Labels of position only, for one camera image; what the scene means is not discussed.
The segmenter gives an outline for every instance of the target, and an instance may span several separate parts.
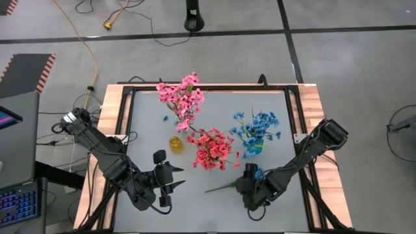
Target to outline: colorful keyboard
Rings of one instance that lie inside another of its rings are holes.
[[[0,190],[0,227],[39,216],[41,195],[36,182]]]

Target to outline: monitor screen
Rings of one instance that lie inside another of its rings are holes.
[[[10,127],[11,125],[22,122],[21,116],[13,113],[12,111],[0,106],[0,129]]]

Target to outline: small yellow cup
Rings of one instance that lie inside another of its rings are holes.
[[[170,150],[174,153],[181,153],[183,151],[183,145],[181,139],[179,137],[173,136],[169,140]]]

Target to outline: gray carpet floor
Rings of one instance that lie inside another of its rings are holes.
[[[149,34],[150,23],[124,12],[111,31],[102,27],[119,6],[116,0],[92,0],[94,11],[76,13],[79,1],[58,0],[81,36]],[[284,0],[292,29],[416,25],[412,0]],[[275,0],[202,0],[204,31],[282,29]],[[79,10],[88,10],[88,1]],[[147,0],[130,10],[153,19],[154,33],[184,33],[184,0]],[[51,0],[19,0],[11,16],[0,16],[0,40],[75,36],[70,24]],[[364,231],[415,233],[416,166],[394,157],[387,146],[385,126],[393,113],[416,100],[416,31],[329,32],[293,34],[305,83],[318,84],[322,105],[350,137],[337,152],[341,180],[355,228]],[[160,39],[171,44],[186,38]],[[252,83],[261,73],[270,83],[296,83],[284,34],[209,36],[164,47],[152,39],[88,43],[96,54],[99,79],[95,95],[103,99],[108,84],[138,75],[147,81],[176,81],[197,72],[202,83]],[[94,75],[92,59],[79,42],[0,44],[0,68],[15,53],[56,53],[57,59],[40,97],[40,111],[63,112],[86,93]],[[402,120],[416,109],[401,112]],[[38,136],[50,134],[60,116],[41,115]],[[391,135],[401,156],[416,161],[415,135],[405,130]],[[73,146],[40,146],[36,159],[51,165],[68,163]],[[75,147],[74,160],[86,156]],[[48,233],[71,228],[69,204],[79,193],[60,195],[49,208]],[[76,212],[74,204],[71,216]]]

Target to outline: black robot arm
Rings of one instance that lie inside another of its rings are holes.
[[[112,185],[111,191],[113,193],[126,191],[132,204],[138,210],[144,211],[149,207],[153,208],[152,203],[156,199],[153,189],[161,190],[160,206],[172,208],[169,194],[185,181],[172,183],[174,180],[172,173],[183,171],[183,169],[165,162],[166,152],[164,150],[153,154],[153,162],[156,164],[154,170],[141,172],[125,154],[126,148],[122,141],[115,137],[106,137],[98,131],[92,125],[90,113],[85,109],[73,109],[60,120],[60,123],[56,123],[52,127],[52,131],[54,133],[65,131],[73,135],[97,159],[103,176]]]
[[[327,150],[338,150],[347,140],[348,133],[335,121],[323,119],[314,130],[297,145],[296,157],[283,167],[267,170],[260,179],[254,177],[257,165],[248,163],[244,175],[236,180],[236,189],[242,194],[244,207],[255,211],[270,205],[282,195],[291,178],[299,170]]]

